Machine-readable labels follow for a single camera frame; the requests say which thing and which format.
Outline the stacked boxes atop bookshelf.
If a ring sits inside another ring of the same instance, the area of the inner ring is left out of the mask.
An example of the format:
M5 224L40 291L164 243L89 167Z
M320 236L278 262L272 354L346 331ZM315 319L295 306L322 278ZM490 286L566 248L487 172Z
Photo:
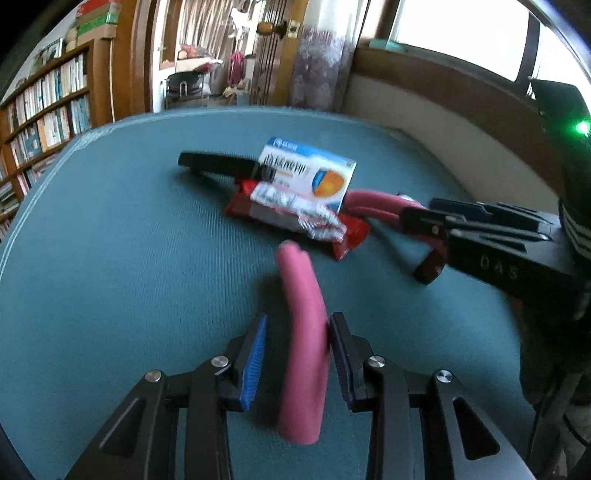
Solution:
M120 12L120 1L84 1L77 7L76 18L64 37L66 50L90 41L114 39Z

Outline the blue white medicine box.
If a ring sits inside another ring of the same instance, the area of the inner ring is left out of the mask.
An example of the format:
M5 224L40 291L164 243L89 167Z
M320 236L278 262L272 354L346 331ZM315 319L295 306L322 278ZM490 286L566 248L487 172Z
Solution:
M276 170L273 185L335 212L341 210L356 170L352 159L280 137L266 142L259 163Z

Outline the wooden door with knob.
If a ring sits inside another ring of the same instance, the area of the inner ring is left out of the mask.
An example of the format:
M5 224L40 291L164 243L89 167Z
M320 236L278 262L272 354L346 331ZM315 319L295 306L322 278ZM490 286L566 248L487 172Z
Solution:
M264 2L263 16L256 24L256 63L250 104L287 106L307 8L308 0Z

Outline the red snack wrapper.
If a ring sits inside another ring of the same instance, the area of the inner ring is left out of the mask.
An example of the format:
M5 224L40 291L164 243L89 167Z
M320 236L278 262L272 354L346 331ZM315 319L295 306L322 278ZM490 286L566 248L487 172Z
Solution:
M370 225L324 204L256 180L239 180L224 208L228 216L249 217L264 224L328 244L332 258L342 260L368 238Z

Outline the pink foam tube loop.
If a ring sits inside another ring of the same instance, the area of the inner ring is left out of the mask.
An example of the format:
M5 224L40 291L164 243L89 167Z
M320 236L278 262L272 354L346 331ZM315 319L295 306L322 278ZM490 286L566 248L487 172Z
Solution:
M284 242L276 250L276 264L291 318L277 428L283 439L311 445L321 434L328 389L328 314L306 251Z

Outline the patterned curtain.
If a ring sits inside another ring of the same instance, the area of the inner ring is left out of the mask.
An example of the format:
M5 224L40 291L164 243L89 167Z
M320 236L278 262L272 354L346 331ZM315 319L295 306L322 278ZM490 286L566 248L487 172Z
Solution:
M348 85L355 46L331 30L304 26L290 79L290 107L337 112Z

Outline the wooden bookshelf with books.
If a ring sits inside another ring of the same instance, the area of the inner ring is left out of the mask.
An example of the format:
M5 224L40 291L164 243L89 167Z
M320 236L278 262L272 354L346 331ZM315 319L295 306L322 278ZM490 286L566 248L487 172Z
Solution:
M1 104L1 238L25 196L70 142L114 121L112 42L48 62Z

